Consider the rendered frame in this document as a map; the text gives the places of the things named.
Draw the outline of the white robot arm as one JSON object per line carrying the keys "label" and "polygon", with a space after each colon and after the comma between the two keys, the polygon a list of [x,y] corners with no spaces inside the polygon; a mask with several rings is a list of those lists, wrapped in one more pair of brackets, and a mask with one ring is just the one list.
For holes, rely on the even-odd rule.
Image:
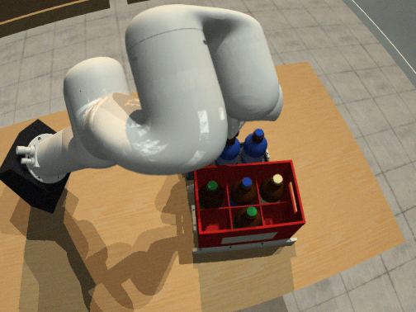
{"label": "white robot arm", "polygon": [[222,154],[227,116],[276,121],[281,114],[283,93],[265,35],[247,14],[153,7],[131,20],[125,48],[139,99],[115,59],[73,66],[64,77],[71,126],[16,149],[39,182],[116,165],[144,175],[189,173]]}

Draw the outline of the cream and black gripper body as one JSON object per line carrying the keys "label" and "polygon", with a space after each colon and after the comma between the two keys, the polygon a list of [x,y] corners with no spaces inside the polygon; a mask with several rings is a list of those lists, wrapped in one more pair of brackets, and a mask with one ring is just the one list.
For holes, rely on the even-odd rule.
{"label": "cream and black gripper body", "polygon": [[246,121],[239,121],[227,116],[228,121],[228,137],[227,139],[233,139],[239,130],[243,127]]}

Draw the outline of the brown bottle with cream cap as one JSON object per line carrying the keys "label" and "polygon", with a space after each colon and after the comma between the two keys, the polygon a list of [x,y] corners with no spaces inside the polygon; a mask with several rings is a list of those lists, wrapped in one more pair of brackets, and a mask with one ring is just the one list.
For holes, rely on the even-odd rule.
{"label": "brown bottle with cream cap", "polygon": [[273,176],[265,178],[258,189],[261,204],[279,202],[285,193],[282,176],[279,174]]}

